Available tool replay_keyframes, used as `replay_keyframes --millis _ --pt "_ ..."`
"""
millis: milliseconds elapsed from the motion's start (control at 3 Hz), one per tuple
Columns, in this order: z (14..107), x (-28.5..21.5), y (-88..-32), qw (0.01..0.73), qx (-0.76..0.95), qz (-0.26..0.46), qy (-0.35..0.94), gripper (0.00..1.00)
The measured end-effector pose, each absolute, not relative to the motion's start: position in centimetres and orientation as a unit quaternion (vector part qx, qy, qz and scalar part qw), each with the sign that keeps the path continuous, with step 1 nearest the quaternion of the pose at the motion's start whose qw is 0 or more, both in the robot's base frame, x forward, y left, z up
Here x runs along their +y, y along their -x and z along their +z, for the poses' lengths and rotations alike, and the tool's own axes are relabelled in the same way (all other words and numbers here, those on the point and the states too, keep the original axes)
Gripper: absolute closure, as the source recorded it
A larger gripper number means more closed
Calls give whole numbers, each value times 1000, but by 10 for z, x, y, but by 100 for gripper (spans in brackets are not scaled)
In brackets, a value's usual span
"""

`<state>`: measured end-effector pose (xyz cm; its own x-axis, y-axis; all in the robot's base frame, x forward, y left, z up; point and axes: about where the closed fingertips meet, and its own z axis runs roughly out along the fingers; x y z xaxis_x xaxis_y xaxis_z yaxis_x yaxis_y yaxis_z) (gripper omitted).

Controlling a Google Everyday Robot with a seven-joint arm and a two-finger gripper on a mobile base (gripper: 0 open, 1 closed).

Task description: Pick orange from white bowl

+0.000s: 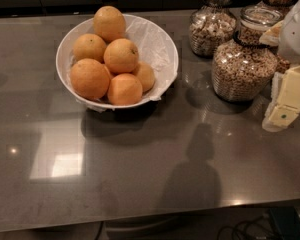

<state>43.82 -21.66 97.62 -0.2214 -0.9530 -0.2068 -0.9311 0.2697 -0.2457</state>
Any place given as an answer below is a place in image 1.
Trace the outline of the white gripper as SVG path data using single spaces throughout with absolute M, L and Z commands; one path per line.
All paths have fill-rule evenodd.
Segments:
M 259 38 L 259 42 L 278 47 L 278 54 L 292 64 L 300 64 L 300 0 L 285 16 Z M 262 128 L 268 132 L 287 129 L 300 115 L 300 65 L 284 74 L 276 72 L 272 80 L 272 101 Z

